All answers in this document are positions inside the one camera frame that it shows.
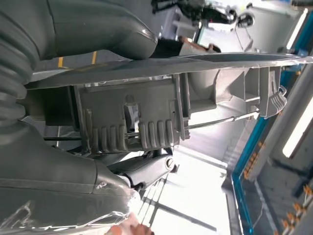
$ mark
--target person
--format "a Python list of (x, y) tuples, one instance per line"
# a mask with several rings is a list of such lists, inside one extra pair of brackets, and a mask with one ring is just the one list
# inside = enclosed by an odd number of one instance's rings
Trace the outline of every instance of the person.
[[(160, 2), (168, 2), (168, 4), (159, 7)], [(152, 13), (164, 11), (174, 6), (178, 6), (180, 11), (186, 17), (193, 22), (210, 22), (219, 24), (233, 24), (237, 20), (237, 14), (234, 10), (229, 10), (223, 14), (217, 9), (215, 9), (211, 4), (204, 5), (200, 3), (189, 3), (189, 0), (152, 0)]]
[(140, 224), (134, 213), (120, 225), (113, 226), (105, 235), (155, 235), (151, 228)]
[(180, 36), (178, 41), (164, 38), (159, 39), (155, 52), (150, 58), (169, 58), (179, 55), (212, 53), (221, 53), (221, 50), (214, 44), (204, 47), (189, 42), (188, 38)]

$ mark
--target machine part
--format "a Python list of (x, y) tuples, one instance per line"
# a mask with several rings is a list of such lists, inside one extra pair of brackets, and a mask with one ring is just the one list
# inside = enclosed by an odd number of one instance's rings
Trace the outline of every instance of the machine part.
[[(188, 139), (192, 113), (215, 109), (233, 96), (257, 105), (262, 117), (275, 115), (287, 102), (285, 90), (279, 88), (281, 67), (311, 61), (311, 57), (251, 53), (109, 62), (60, 73), (28, 88), (32, 94), (74, 86), (77, 115), (73, 117), (79, 119), (85, 153), (148, 151)], [(125, 107), (137, 108), (138, 132), (127, 130), (130, 117)]]
[(226, 123), (226, 122), (237, 121), (237, 120), (248, 118), (248, 117), (255, 116), (255, 115), (258, 115), (258, 114), (259, 114), (259, 111), (256, 111), (256, 112), (251, 112), (251, 113), (237, 116), (237, 117), (229, 117), (229, 118), (216, 120), (216, 121), (210, 121), (210, 122), (206, 122), (206, 123), (201, 123), (201, 124), (187, 126), (186, 129), (187, 130), (192, 130), (192, 129), (196, 129), (196, 128), (213, 126), (213, 125), (217, 125), (217, 124), (222, 124), (222, 123)]
[(255, 16), (250, 12), (242, 13), (238, 16), (237, 27), (248, 28), (254, 25), (256, 22)]
[(170, 172), (174, 165), (171, 155), (164, 154), (153, 158), (144, 158), (143, 156), (130, 158), (109, 165), (108, 168), (117, 175), (127, 177), (132, 188), (146, 190), (147, 187)]
[(97, 0), (0, 1), (0, 22), (0, 233), (124, 219), (133, 197), (127, 182), (104, 164), (46, 144), (18, 121), (25, 109), (16, 99), (26, 97), (23, 85), (39, 60), (100, 49), (145, 59), (155, 37), (123, 7)]

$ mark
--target clear plastic wrap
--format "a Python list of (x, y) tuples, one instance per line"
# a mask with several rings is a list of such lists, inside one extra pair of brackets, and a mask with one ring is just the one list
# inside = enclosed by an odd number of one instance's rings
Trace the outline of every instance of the clear plastic wrap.
[[(60, 190), (49, 190), (51, 186)], [(81, 193), (90, 188), (92, 193)], [(0, 197), (0, 235), (107, 231), (127, 219), (140, 203), (135, 190), (107, 182), (81, 185), (0, 179)]]

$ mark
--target human hand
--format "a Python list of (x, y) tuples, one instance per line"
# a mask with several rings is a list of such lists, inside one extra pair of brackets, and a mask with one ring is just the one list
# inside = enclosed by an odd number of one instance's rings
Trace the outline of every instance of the human hand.
[(155, 235), (150, 228), (143, 224), (138, 224), (137, 227), (130, 226), (130, 231), (132, 235)]
[(188, 39), (186, 37), (183, 37), (183, 36), (179, 36), (178, 40), (183, 43), (186, 43), (186, 41), (188, 42)]
[(214, 47), (213, 44), (209, 44), (208, 50), (213, 50), (213, 47)]

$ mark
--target fingers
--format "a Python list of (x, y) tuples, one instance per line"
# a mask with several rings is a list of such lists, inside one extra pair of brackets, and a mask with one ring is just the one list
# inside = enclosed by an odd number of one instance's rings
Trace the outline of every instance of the fingers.
[(137, 218), (136, 217), (136, 215), (133, 212), (131, 212), (129, 215), (129, 219), (131, 220), (131, 221), (137, 221)]
[(130, 231), (133, 235), (154, 235), (152, 231), (151, 231), (150, 228), (146, 226), (139, 224), (137, 227), (130, 226)]

